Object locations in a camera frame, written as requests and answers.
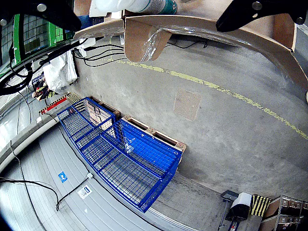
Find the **electrical cable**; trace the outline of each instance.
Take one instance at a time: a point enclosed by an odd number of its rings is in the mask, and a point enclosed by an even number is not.
[[[20,115],[20,102],[19,102],[18,119],[17,119],[17,135],[18,135],[18,127],[19,127],[19,115]]]
[[[39,216],[38,216],[38,214],[37,214],[35,208],[34,208],[34,205],[33,205],[33,202],[32,202],[32,200],[31,200],[30,193],[29,193],[29,190],[28,190],[28,187],[27,187],[27,184],[26,184],[26,183],[33,183],[33,182],[28,182],[27,180],[25,180],[25,176],[24,176],[24,172],[23,172],[23,168],[22,168],[22,166],[21,166],[20,160],[19,160],[19,158],[15,155],[14,150],[13,150],[13,148],[12,148],[12,141],[10,141],[10,148],[11,148],[11,151],[12,151],[13,155],[15,156],[15,158],[16,158],[16,159],[18,160],[18,162],[19,162],[20,171],[21,171],[21,174],[22,174],[22,177],[23,177],[23,183],[25,183],[26,192],[27,192],[28,199],[29,199],[29,202],[30,202],[30,204],[31,204],[31,207],[32,207],[32,209],[33,209],[33,212],[34,212],[35,216],[37,217],[38,222],[39,222],[39,224],[41,225],[41,227],[43,228],[43,230],[44,230],[44,231],[47,231],[46,228],[45,228],[45,226],[43,225],[42,221],[40,220],[40,218],[39,218]],[[39,183],[34,183],[34,184],[41,185],[41,186],[44,187],[44,188],[47,188],[47,189],[52,190],[52,191],[56,194],[57,202],[58,202],[58,195],[57,195],[57,193],[56,193],[53,189],[51,189],[51,188],[49,188],[49,187],[47,187],[47,186],[44,186],[44,185],[42,185],[42,184],[39,184]]]
[[[167,42],[169,45],[165,46],[165,47],[168,47],[168,46],[175,46],[175,47],[178,47],[178,48],[181,48],[181,49],[186,49],[186,48],[189,48],[191,46],[193,46],[194,44],[196,43],[204,43],[204,46],[203,48],[206,48],[207,47],[207,39],[206,40],[201,40],[201,41],[196,41],[194,43],[192,43],[191,45],[187,46],[187,47],[181,47],[179,45],[176,45],[176,43],[178,42],[178,40],[175,42],[175,43],[170,43],[170,42]]]
[[[97,47],[88,47],[88,48],[85,48],[84,50],[85,51],[92,51],[92,50],[95,50],[97,48],[101,48],[101,47],[118,47],[118,48],[122,48],[124,49],[124,47],[121,47],[121,46],[118,46],[118,45],[115,45],[115,44],[106,44],[106,45],[101,45],[101,46],[97,46]]]
[[[59,205],[60,205],[61,201],[64,200],[64,199],[65,199],[69,194],[71,194],[73,191],[75,191],[75,190],[76,190],[80,185],[82,185],[87,179],[88,179],[88,177],[86,177],[77,187],[75,187],[72,191],[70,191],[68,194],[66,194],[64,197],[62,197],[62,198],[58,201],[58,203],[57,203],[57,205],[56,205],[57,211],[59,211]]]
[[[104,53],[106,53],[106,52],[108,52],[108,51],[123,51],[123,49],[109,49],[109,50],[106,50],[106,51],[104,51],[104,52],[102,52],[102,53],[100,53],[100,54],[94,55],[94,56],[92,56],[92,57],[90,57],[90,58],[84,58],[84,60],[87,60],[87,61],[95,61],[95,59],[92,60],[92,58],[97,57],[97,56],[100,56],[100,55],[102,55],[102,54],[104,54]]]
[[[82,43],[76,44],[76,46],[80,46],[80,45],[84,44],[87,40],[88,40],[88,39],[86,38]],[[19,73],[17,73],[17,72],[14,71],[14,69],[13,69],[13,67],[12,67],[13,57],[11,57],[11,54],[10,54],[10,53],[9,53],[9,56],[10,56],[10,70],[13,72],[13,74],[16,75],[16,76],[19,76],[19,77],[21,77],[21,78],[27,77],[27,76],[23,76],[23,75],[21,75],[21,74],[19,74]],[[34,74],[35,74],[38,70],[40,70],[43,66],[44,66],[44,64],[41,64],[35,71],[33,71],[32,75],[34,75]]]
[[[15,180],[15,179],[6,178],[6,177],[0,177],[0,178],[2,178],[2,179],[4,179],[4,180]],[[39,181],[39,180],[32,180],[32,182],[47,184],[47,185],[49,185],[49,186],[54,190],[53,186],[52,186],[51,184],[46,183],[46,182],[42,182],[42,181]]]
[[[56,123],[58,123],[58,121],[50,114],[48,113],[44,113],[44,115],[49,115]],[[68,143],[68,141],[66,140],[60,126],[58,126],[61,135],[63,136],[63,139],[65,140],[65,142],[67,143],[67,145],[72,149],[73,153],[75,154],[75,156],[79,159],[79,161],[81,161],[81,163],[84,165],[84,167],[86,168],[86,170],[88,171],[88,173],[90,173],[90,171],[88,170],[87,166],[84,164],[84,162],[78,157],[77,153],[75,152],[75,150],[71,147],[71,145]],[[75,191],[80,185],[82,185],[86,180],[88,179],[88,177],[86,177],[77,187],[75,187],[72,191],[70,191],[68,194],[66,194],[64,197],[62,197],[62,199],[59,200],[59,202],[56,205],[56,209],[57,211],[59,210],[59,205],[61,203],[62,200],[64,200],[69,194],[71,194],[73,191]]]
[[[115,59],[115,60],[112,60],[112,61],[109,61],[107,63],[104,63],[104,64],[99,64],[99,65],[89,65],[86,63],[86,61],[84,60],[84,63],[86,66],[90,66],[90,67],[98,67],[98,66],[103,66],[103,65],[106,65],[106,64],[109,64],[109,63],[113,63],[113,62],[116,62],[116,61],[119,61],[119,60],[122,60],[122,59],[127,59],[127,58],[121,58],[121,59]]]
[[[89,61],[96,61],[96,60],[103,59],[103,58],[106,58],[106,57],[111,56],[111,55],[118,55],[118,54],[124,54],[124,53],[107,54],[107,55],[104,55],[104,56],[102,56],[102,57],[100,57],[100,58],[91,59],[91,60],[89,60]],[[74,57],[77,58],[77,59],[82,59],[82,60],[85,59],[85,58],[79,58],[79,57],[77,57],[77,56],[75,56],[75,55],[74,55]]]
[[[22,98],[25,100],[25,103],[27,104],[27,106],[28,106],[28,108],[29,108],[29,113],[30,113],[30,123],[32,122],[32,118],[31,118],[31,109],[30,109],[30,106],[29,106],[29,104],[30,103],[28,103],[27,102],[27,100],[24,98],[24,96],[22,95],[22,93],[20,93],[19,91],[18,91],[18,93],[22,96]]]

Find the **floor patch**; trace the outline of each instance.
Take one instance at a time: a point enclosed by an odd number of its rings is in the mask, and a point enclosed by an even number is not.
[[[201,95],[179,89],[174,101],[174,113],[191,121],[197,117]]]

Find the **white plastic bag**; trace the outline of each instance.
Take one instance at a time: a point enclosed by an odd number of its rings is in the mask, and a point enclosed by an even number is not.
[[[64,94],[66,86],[76,81],[77,74],[71,51],[58,56],[43,67],[46,83],[50,90]]]

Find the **blue wire cage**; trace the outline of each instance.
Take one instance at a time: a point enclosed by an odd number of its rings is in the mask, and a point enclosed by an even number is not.
[[[89,98],[84,98],[58,114],[67,135],[82,148],[109,128],[116,116]]]
[[[87,117],[70,110],[58,116],[81,155],[120,196],[146,212],[174,176],[182,151],[123,119],[88,131]],[[70,115],[62,119],[62,113]]]

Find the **cardboard box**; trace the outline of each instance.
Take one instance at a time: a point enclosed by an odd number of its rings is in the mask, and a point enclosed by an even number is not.
[[[91,0],[75,0],[74,13],[76,16],[89,15]]]

